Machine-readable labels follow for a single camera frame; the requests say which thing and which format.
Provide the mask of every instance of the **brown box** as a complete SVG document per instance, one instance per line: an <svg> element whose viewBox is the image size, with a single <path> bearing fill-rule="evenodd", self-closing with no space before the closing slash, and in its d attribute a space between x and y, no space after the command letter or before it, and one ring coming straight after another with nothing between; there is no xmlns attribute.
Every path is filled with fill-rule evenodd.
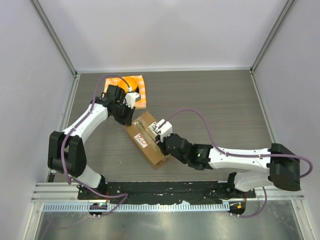
<svg viewBox="0 0 320 240"><path fill-rule="evenodd" d="M147 111L133 120L131 126L125 127L133 142L140 148L154 169L169 161L169 155L164 156L156 144L156 133L153 131L156 122L157 120Z"/></svg>

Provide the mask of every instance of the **white wall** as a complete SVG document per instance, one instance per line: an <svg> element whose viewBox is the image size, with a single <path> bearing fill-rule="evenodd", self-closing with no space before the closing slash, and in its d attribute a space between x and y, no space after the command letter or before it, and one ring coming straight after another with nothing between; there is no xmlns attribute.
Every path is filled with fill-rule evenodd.
<svg viewBox="0 0 320 240"><path fill-rule="evenodd" d="M286 0L40 0L78 71L251 67Z"/></svg>
<svg viewBox="0 0 320 240"><path fill-rule="evenodd" d="M301 188L319 227L320 1L298 0L256 71L280 143L314 164Z"/></svg>
<svg viewBox="0 0 320 240"><path fill-rule="evenodd" d="M22 239L72 75L28 0L0 1L0 235Z"/></svg>

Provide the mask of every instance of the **white label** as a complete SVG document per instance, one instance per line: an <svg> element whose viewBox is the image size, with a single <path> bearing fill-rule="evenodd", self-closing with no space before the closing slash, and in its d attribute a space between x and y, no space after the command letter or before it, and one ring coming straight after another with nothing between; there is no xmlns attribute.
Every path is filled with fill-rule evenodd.
<svg viewBox="0 0 320 240"><path fill-rule="evenodd" d="M151 123L151 125L149 126L149 128L152 130L152 131L155 131L156 129L156 122L154 121L153 123Z"/></svg>
<svg viewBox="0 0 320 240"><path fill-rule="evenodd" d="M145 148L146 146L148 146L148 144L146 143L146 141L145 141L144 137L141 135L141 133L135 135L134 139L141 145L141 147Z"/></svg>

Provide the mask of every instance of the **wood grain surface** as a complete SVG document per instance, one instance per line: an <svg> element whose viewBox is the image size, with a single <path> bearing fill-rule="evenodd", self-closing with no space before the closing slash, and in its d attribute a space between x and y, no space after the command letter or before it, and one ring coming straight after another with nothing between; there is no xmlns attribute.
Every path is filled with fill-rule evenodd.
<svg viewBox="0 0 320 240"><path fill-rule="evenodd" d="M231 149L260 149L271 139L248 70L125 72L118 76L142 75L147 108L136 110L133 118L149 111L165 119L181 108L194 108L209 123L219 146ZM101 73L81 74L69 124L87 109ZM191 143L210 144L204 123L193 112L181 112L170 121L173 131ZM85 143L87 164L107 181L200 181L226 180L234 169L189 168L172 159L153 170L129 138L125 127L112 117L100 124ZM55 182L64 182L57 174Z"/></svg>

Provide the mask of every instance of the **orange towel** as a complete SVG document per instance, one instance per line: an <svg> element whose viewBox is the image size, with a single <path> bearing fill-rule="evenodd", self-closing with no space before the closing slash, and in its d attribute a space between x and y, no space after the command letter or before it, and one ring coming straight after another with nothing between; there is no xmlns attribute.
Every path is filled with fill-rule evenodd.
<svg viewBox="0 0 320 240"><path fill-rule="evenodd" d="M138 89L139 89L139 94L141 95L141 99L135 103L135 107L137 109L145 109L147 107L147 97L146 97L146 86L145 86L145 81L142 75L139 76L124 76L124 79L126 78L133 78L134 80L137 81L138 83ZM107 92L107 88L109 85L115 85L118 86L119 81L121 81L120 78L115 77L115 78L106 78L105 79L105 85L104 85L104 92Z"/></svg>

